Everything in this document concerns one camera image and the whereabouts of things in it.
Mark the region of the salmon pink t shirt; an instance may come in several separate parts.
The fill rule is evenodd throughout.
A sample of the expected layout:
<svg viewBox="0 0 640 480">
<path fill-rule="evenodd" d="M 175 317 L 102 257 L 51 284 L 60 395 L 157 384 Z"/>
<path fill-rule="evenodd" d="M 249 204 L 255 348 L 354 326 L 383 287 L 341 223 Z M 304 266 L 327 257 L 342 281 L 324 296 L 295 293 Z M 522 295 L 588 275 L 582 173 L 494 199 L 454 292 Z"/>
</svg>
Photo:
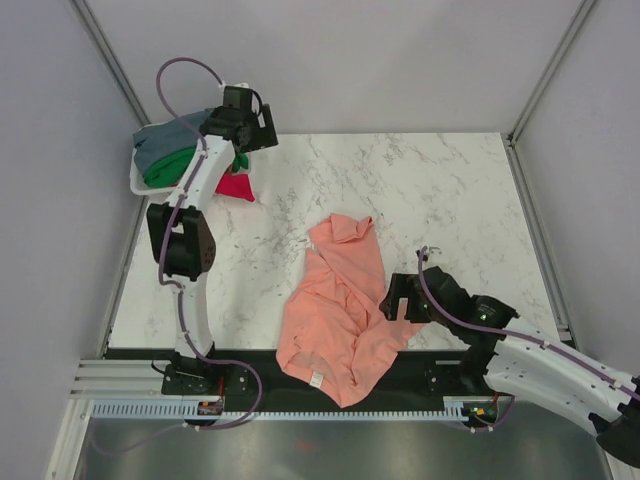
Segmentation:
<svg viewBox="0 0 640 480">
<path fill-rule="evenodd" d="M 420 331 L 389 321 L 379 306 L 386 275 L 371 217 L 333 213 L 309 231 L 304 275 L 284 306 L 281 370 L 340 408 L 367 397 Z"/>
</svg>

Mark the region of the white plastic laundry basket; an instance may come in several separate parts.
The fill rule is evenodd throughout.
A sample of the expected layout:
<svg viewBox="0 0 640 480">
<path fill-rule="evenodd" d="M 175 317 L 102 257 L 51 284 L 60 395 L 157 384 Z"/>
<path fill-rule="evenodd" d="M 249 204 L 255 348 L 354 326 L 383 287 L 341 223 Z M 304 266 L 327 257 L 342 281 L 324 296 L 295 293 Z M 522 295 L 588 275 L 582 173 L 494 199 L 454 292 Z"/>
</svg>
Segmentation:
<svg viewBox="0 0 640 480">
<path fill-rule="evenodd" d="M 172 187 L 165 187 L 165 188 L 151 188 L 148 187 L 143 180 L 143 174 L 141 174 L 138 170 L 138 168 L 136 167 L 135 163 L 134 163 L 134 154 L 135 154 L 135 149 L 133 147 L 133 153 L 132 153 L 132 168 L 131 168 L 131 175 L 130 175 L 130 180 L 131 180 L 131 186 L 132 186 L 132 191 L 136 194 L 139 195 L 150 195 L 153 193 L 161 193 L 164 190 L 168 190 L 169 192 L 171 192 L 174 187 L 179 183 L 177 183 L 176 185 L 172 186 Z"/>
</svg>

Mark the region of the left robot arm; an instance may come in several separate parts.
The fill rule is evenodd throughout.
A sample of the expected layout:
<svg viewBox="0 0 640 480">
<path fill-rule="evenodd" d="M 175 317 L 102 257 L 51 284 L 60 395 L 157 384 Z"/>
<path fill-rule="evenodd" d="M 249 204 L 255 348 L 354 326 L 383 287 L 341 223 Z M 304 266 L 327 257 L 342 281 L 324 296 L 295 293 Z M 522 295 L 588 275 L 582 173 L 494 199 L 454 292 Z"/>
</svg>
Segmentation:
<svg viewBox="0 0 640 480">
<path fill-rule="evenodd" d="M 206 211 L 225 172 L 240 154 L 274 147 L 278 139 L 270 106 L 253 89 L 227 86 L 222 104 L 197 131 L 194 156 L 162 204 L 146 213 L 158 280 L 171 289 L 178 321 L 175 351 L 191 363 L 185 382 L 208 393 L 219 382 L 206 301 L 207 275 L 216 243 Z"/>
</svg>

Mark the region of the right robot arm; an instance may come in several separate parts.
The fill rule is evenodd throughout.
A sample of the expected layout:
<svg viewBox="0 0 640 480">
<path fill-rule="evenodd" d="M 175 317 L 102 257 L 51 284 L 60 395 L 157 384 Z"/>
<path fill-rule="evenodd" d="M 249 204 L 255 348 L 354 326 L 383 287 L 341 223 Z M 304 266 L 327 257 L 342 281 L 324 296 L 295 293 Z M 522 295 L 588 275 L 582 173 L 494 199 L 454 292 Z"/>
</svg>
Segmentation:
<svg viewBox="0 0 640 480">
<path fill-rule="evenodd" d="M 389 321 L 435 322 L 467 344 L 457 371 L 465 391 L 489 388 L 533 403 L 638 467 L 638 377 L 554 340 L 494 297 L 469 294 L 440 267 L 393 274 L 379 309 Z"/>
</svg>

